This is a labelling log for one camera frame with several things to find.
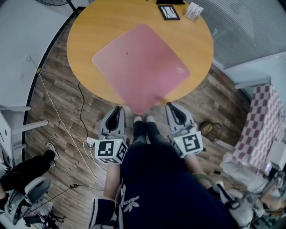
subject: white sneaker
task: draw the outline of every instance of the white sneaker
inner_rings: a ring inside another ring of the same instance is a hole
[[[142,121],[142,117],[140,115],[137,115],[135,118],[134,118],[134,123],[137,122],[137,121]]]
[[[152,115],[148,115],[146,117],[146,122],[147,123],[156,123],[156,121],[155,121],[155,119],[154,119],[154,117]]]
[[[50,168],[55,167],[55,162],[54,161],[50,161]]]
[[[52,143],[47,142],[47,144],[46,144],[46,149],[47,149],[47,150],[51,150],[51,151],[54,152],[54,154],[55,154],[54,160],[58,160],[58,159],[59,159],[59,154],[58,154],[57,151],[55,150],[55,148],[54,148],[54,146],[53,146]]]

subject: round wooden table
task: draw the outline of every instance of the round wooden table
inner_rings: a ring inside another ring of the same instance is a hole
[[[67,58],[76,78],[108,101],[125,102],[92,62],[100,49],[138,24],[148,24],[180,57],[190,76],[161,103],[193,91],[206,77],[213,59],[212,37],[205,21],[184,16],[188,4],[174,5],[180,20],[165,21],[156,0],[96,0],[80,13],[67,40]]]

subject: pink mat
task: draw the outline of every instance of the pink mat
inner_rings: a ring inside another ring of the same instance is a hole
[[[127,31],[93,56],[120,97],[142,114],[189,76],[174,51],[146,24]]]

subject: pink checkered fabric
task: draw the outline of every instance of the pink checkered fabric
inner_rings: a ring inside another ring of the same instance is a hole
[[[272,142],[283,139],[284,127],[279,114],[284,113],[282,101],[272,85],[256,87],[232,159],[263,169]]]

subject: wooden floor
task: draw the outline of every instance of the wooden floor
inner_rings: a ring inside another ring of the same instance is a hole
[[[83,151],[83,141],[86,139],[86,131],[80,121],[80,109],[83,103],[82,96],[78,90],[78,80],[73,75],[67,60],[67,37],[74,20],[72,20],[50,51],[43,68],[41,76],[49,91],[55,107],[74,137],[76,145],[84,155],[85,160],[102,183],[105,182],[105,171],[98,168]],[[196,123],[202,121],[218,122],[223,126],[222,140],[235,145],[243,129],[250,101],[240,92],[234,89],[233,83],[212,66],[205,80],[192,93],[181,98],[177,102],[189,109]],[[100,121],[105,114],[116,104],[97,97],[82,85],[86,104],[83,108],[82,117],[88,129],[88,135],[98,137]],[[70,136],[66,133],[63,124],[52,107],[40,78],[36,83],[31,100],[32,110],[29,112],[28,123],[46,119],[49,124],[26,133],[26,158],[29,159],[45,152],[46,142],[52,142],[60,159],[56,161],[56,167],[46,173],[52,179],[52,185],[47,199],[66,190],[70,184],[84,184],[97,189],[102,186],[91,175],[81,155],[76,150]],[[132,138],[132,124],[135,114],[124,106],[126,111],[126,132]],[[155,106],[145,115],[152,114],[157,120],[161,134],[169,133],[164,106]],[[220,170],[219,164],[225,152],[220,150],[204,138],[206,152],[199,154],[199,159],[207,173]],[[66,216],[64,224],[60,228],[85,228],[88,220],[89,208],[92,197],[102,194],[88,187],[78,187],[68,190],[66,193],[54,199],[55,212]]]

